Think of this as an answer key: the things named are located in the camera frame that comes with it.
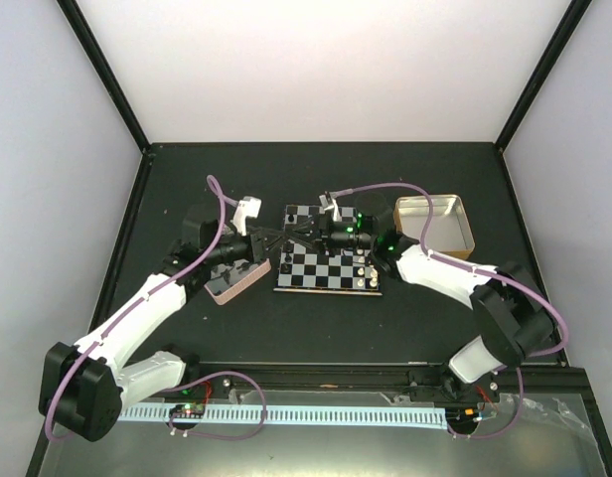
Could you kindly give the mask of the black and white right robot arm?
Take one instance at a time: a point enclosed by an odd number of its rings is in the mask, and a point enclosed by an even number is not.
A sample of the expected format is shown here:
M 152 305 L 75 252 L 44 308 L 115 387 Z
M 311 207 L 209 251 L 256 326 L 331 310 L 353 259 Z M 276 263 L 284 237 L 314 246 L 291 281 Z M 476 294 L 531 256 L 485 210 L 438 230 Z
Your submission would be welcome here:
M 383 201 L 341 216 L 336 203 L 322 209 L 289 206 L 290 239 L 319 256 L 362 250 L 378 275 L 430 288 L 471 309 L 478 336 L 461 347 L 439 377 L 442 393 L 461 400 L 484 375 L 518 368 L 554 329 L 554 311 L 521 267 L 480 265 L 433 251 L 402 230 L 399 214 Z

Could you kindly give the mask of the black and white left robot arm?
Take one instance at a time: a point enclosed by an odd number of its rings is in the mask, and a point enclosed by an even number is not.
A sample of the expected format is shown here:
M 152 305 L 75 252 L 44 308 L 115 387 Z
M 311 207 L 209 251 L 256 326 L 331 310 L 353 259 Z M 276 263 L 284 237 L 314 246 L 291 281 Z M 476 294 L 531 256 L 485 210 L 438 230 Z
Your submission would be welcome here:
M 129 359 L 205 288 L 215 267 L 245 260 L 265 270 L 270 252 L 287 239 L 283 231 L 249 227 L 245 219 L 228 227 L 224 214 L 207 222 L 187 216 L 181 238 L 132 298 L 74 344 L 59 342 L 48 351 L 39 398 L 46 437 L 58 440 L 53 428 L 59 424 L 94 442 L 146 398 L 193 395 L 204 384 L 197 355 L 169 345 L 138 363 Z

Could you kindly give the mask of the left circuit board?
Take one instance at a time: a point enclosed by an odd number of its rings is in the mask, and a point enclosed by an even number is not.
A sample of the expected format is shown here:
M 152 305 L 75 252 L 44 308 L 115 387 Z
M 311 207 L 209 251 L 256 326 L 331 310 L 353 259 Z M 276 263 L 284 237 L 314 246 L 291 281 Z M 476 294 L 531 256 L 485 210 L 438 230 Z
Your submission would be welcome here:
M 202 403 L 178 403 L 169 410 L 170 419 L 201 419 L 206 406 Z

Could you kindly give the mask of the circuit board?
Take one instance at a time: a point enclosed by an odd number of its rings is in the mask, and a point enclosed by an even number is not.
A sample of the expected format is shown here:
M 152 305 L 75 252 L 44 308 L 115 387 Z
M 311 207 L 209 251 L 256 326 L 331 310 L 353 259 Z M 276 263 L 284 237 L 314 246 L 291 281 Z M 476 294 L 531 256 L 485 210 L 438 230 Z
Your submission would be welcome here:
M 445 409 L 446 419 L 455 423 L 480 422 L 495 418 L 497 415 L 494 409 L 485 410 L 474 407 Z
M 170 419 L 201 419 L 206 406 L 202 403 L 178 403 L 169 410 Z

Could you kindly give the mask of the right circuit board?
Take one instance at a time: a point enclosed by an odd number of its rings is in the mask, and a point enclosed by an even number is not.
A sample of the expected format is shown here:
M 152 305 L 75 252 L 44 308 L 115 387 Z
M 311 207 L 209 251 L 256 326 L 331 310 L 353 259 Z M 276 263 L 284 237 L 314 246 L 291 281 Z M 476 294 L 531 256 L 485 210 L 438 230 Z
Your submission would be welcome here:
M 497 415 L 494 409 L 485 410 L 474 407 L 445 409 L 446 419 L 455 423 L 480 422 L 495 418 Z

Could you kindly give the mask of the black and white chessboard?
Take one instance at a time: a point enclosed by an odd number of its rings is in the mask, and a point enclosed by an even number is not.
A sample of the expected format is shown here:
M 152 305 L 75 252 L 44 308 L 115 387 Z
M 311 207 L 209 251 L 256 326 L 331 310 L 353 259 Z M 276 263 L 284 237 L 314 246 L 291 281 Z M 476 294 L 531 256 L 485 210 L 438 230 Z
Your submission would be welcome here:
M 286 253 L 293 255 L 293 261 L 286 263 Z M 349 294 L 365 296 L 382 296 L 381 279 L 379 287 L 370 288 L 370 268 L 373 264 L 368 259 L 368 250 L 344 249 L 340 253 L 318 253 L 307 250 L 293 242 L 285 243 L 281 248 L 275 291 Z M 364 264 L 356 263 L 358 256 L 364 256 Z M 356 269 L 365 269 L 365 289 L 356 288 Z

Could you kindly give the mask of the pink metal tin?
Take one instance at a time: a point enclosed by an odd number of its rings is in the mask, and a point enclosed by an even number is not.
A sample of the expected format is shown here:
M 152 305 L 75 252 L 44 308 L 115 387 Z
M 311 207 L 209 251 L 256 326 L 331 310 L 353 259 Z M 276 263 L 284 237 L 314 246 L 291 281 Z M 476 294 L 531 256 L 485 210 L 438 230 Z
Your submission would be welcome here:
M 251 262 L 245 259 L 233 264 L 215 265 L 205 289 L 218 305 L 225 305 L 271 270 L 271 262 Z

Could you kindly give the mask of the gold metal tin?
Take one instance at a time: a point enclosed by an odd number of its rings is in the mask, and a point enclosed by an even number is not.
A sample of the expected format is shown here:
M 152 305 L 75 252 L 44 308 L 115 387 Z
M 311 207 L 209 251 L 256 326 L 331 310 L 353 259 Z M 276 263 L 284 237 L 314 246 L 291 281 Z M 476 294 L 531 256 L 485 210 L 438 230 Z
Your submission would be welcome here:
M 425 237 L 428 248 L 454 258 L 467 260 L 475 248 L 474 237 L 461 198 L 457 195 L 431 195 L 433 213 Z M 423 196 L 400 197 L 394 207 L 399 232 L 420 239 L 429 217 L 429 206 Z

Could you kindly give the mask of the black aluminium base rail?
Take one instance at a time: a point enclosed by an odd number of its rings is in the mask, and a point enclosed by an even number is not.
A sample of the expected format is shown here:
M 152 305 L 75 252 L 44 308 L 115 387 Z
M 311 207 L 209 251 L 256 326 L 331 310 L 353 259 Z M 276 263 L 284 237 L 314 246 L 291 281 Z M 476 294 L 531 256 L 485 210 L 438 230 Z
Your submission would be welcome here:
M 472 384 L 463 384 L 443 365 L 242 365 L 196 364 L 183 375 L 181 384 L 193 386 L 201 379 L 217 391 L 228 380 L 232 387 L 247 382 L 234 374 L 249 376 L 265 391 L 393 392 L 413 401 L 474 402 L 501 393 L 590 394 L 587 374 L 580 368 L 531 364 L 490 372 Z

